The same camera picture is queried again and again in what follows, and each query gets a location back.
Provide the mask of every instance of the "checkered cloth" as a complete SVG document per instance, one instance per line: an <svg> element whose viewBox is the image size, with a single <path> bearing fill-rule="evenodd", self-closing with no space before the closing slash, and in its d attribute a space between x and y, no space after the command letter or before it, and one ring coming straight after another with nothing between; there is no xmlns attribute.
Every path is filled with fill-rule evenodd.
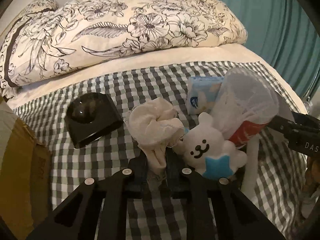
<svg viewBox="0 0 320 240"><path fill-rule="evenodd" d="M137 142L125 125L86 148L74 149L63 120L73 99L88 92L108 93L119 113L126 117L129 110L147 98L163 97L178 107L180 120L191 129L198 123L197 116L188 115L185 106L188 77L223 76L233 67L255 71L285 98L292 110L299 111L285 89L260 62L189 62L107 74L58 89L16 108L15 113L52 151L53 208L86 178L111 176L140 154ZM285 143L276 143L268 128L260 135L259 177L254 204L290 238L298 215L298 195L306 159L304 155L289 150ZM171 199L164 183L158 182L156 177L149 179L148 184L142 200L128 203L127 239L186 239L185 202Z"/></svg>

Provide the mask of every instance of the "teal curtain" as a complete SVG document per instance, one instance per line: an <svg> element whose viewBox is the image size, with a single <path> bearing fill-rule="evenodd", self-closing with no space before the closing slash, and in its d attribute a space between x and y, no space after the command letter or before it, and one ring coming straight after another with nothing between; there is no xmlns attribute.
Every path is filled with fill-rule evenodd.
<svg viewBox="0 0 320 240"><path fill-rule="evenodd" d="M297 0L222 0L248 31L245 46L273 66L301 97L320 82L320 38Z"/></svg>

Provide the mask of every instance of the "plush toy mouth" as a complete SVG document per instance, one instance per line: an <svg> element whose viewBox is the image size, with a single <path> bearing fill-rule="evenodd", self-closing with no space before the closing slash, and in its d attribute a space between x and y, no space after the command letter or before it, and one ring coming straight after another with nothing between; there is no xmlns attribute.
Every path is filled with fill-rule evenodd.
<svg viewBox="0 0 320 240"><path fill-rule="evenodd" d="M206 145L206 147L205 147L204 150L201 149L201 146L200 146L200 145L197 145L197 146L196 146L196 150L197 150L198 152L200 152L200 154L194 156L194 158L195 158L195 159L199 159L199 158L202 157L202 155L203 155L204 153L206 153L206 152L209 150L209 144Z"/></svg>

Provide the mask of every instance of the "blue star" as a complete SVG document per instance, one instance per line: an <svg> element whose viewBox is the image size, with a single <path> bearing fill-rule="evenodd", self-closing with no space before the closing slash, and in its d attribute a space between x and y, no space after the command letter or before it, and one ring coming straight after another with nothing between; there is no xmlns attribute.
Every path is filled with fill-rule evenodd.
<svg viewBox="0 0 320 240"><path fill-rule="evenodd" d="M210 157L205 158L206 170L203 177L207 179L218 180L222 177L228 178L233 175L233 171L229 166L230 156L224 155L219 159L213 159Z"/></svg>

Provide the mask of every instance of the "floral print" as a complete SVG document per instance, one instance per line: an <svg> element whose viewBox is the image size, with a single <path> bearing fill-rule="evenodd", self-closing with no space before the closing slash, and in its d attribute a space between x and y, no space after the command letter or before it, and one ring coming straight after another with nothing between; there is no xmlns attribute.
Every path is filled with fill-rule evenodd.
<svg viewBox="0 0 320 240"><path fill-rule="evenodd" d="M170 15L167 18L172 33L172 43L179 46L198 46L199 42L207 38L205 26L198 17L191 17L187 13Z"/></svg>
<svg viewBox="0 0 320 240"><path fill-rule="evenodd" d="M21 86L141 52L246 38L241 22L219 0L73 0L61 8L52 0L35 0L4 39L0 59L9 67L5 75L0 71L0 86Z"/></svg>
<svg viewBox="0 0 320 240"><path fill-rule="evenodd" d="M128 32L139 41L155 40L168 34L169 24L156 13L138 14L130 19Z"/></svg>

